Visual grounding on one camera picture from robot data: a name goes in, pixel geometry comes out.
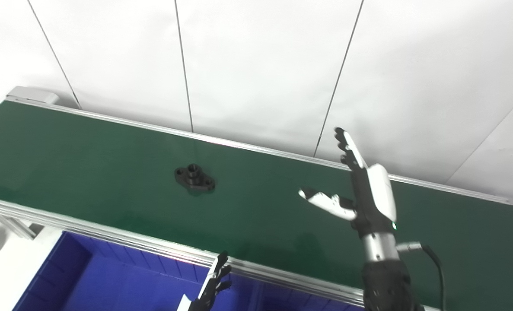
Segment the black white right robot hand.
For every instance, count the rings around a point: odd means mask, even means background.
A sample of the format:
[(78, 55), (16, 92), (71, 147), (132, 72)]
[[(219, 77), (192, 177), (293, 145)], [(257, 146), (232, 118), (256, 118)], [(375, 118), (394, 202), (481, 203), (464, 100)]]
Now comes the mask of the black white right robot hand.
[(338, 194), (329, 194), (311, 188), (300, 188), (299, 196), (351, 222), (360, 238), (369, 234), (393, 234), (397, 211), (392, 186), (385, 167), (379, 163), (368, 166), (356, 143), (343, 128), (335, 128), (338, 148), (344, 152), (341, 162), (351, 170), (354, 200)]

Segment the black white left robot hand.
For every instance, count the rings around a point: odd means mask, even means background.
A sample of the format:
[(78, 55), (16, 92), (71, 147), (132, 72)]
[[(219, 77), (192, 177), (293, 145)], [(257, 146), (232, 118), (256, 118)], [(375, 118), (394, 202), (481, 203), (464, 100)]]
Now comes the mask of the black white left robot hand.
[(231, 287), (231, 281), (223, 281), (231, 273), (231, 266), (227, 264), (229, 255), (227, 251), (217, 255), (209, 269), (207, 277), (195, 300), (183, 295), (177, 307), (178, 311), (210, 311), (215, 303), (217, 295)]

